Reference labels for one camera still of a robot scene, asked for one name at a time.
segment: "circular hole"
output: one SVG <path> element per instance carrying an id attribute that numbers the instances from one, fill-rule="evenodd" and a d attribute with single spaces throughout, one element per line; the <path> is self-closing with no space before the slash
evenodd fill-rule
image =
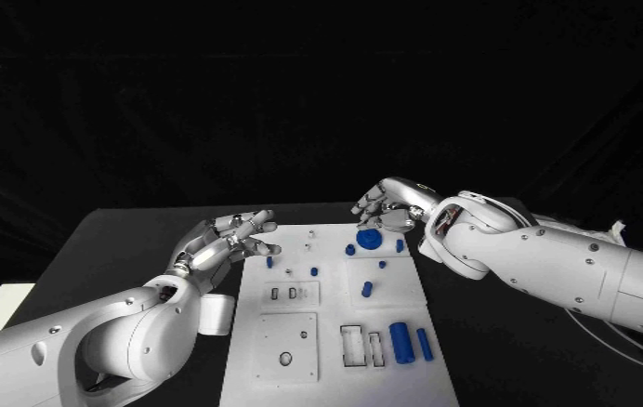
<path id="1" fill-rule="evenodd" d="M 281 353 L 278 356 L 278 363 L 287 367 L 292 362 L 292 354 L 287 352 Z"/>

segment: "blue plastic part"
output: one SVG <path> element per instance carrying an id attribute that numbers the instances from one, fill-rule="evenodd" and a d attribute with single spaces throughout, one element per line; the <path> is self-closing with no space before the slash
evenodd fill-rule
<path id="1" fill-rule="evenodd" d="M 382 233 L 377 229 L 357 231 L 357 244 L 370 251 L 382 245 Z"/>
<path id="2" fill-rule="evenodd" d="M 425 361 L 432 361 L 431 347 L 428 346 L 428 339 L 425 338 L 425 329 L 418 328 L 419 346 L 422 347 L 422 354 L 425 355 Z"/>
<path id="3" fill-rule="evenodd" d="M 364 282 L 364 289 L 361 289 L 361 296 L 370 297 L 372 283 Z"/>
<path id="4" fill-rule="evenodd" d="M 393 323 L 387 330 L 390 331 L 392 350 L 395 351 L 395 361 L 398 363 L 415 362 L 415 354 L 412 354 L 411 336 L 403 322 Z"/>

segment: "robotic hand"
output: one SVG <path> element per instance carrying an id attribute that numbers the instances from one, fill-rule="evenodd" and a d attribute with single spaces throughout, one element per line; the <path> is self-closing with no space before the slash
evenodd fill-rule
<path id="1" fill-rule="evenodd" d="M 201 297 L 233 262 L 281 252 L 250 237 L 276 229 L 266 222 L 272 216 L 262 210 L 200 221 L 180 239 L 167 271 L 141 288 L 0 332 L 0 368 L 10 369 L 0 406 L 121 407 L 177 373 L 194 347 Z M 226 331 L 233 299 L 217 303 L 220 313 L 209 319 L 217 324 L 209 326 Z M 99 374 L 89 389 L 76 380 L 76 350 Z"/>
<path id="2" fill-rule="evenodd" d="M 643 253 L 539 225 L 519 200 L 470 191 L 442 199 L 425 185 L 387 177 L 351 212 L 360 230 L 406 232 L 423 221 L 419 253 L 465 278 L 493 270 L 526 294 L 643 331 Z"/>

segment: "black table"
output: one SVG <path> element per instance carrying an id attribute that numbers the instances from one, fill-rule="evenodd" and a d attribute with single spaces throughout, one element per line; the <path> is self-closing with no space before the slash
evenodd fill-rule
<path id="1" fill-rule="evenodd" d="M 96 210 L 56 256 L 8 326 L 141 286 L 163 273 L 197 222 L 259 208 L 279 224 L 353 223 L 353 203 Z M 509 288 L 494 275 L 470 281 L 416 252 L 406 235 L 428 311 L 461 406 L 640 403 L 643 367 L 586 336 L 563 310 Z M 242 263 L 216 292 L 236 297 Z M 132 406 L 216 406 L 230 336 L 199 336 L 178 374 Z"/>

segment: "blue disc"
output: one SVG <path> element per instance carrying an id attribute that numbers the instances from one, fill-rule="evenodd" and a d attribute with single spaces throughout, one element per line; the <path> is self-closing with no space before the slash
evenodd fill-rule
<path id="1" fill-rule="evenodd" d="M 359 230 L 357 244 L 372 251 L 382 245 L 382 233 L 377 229 Z"/>

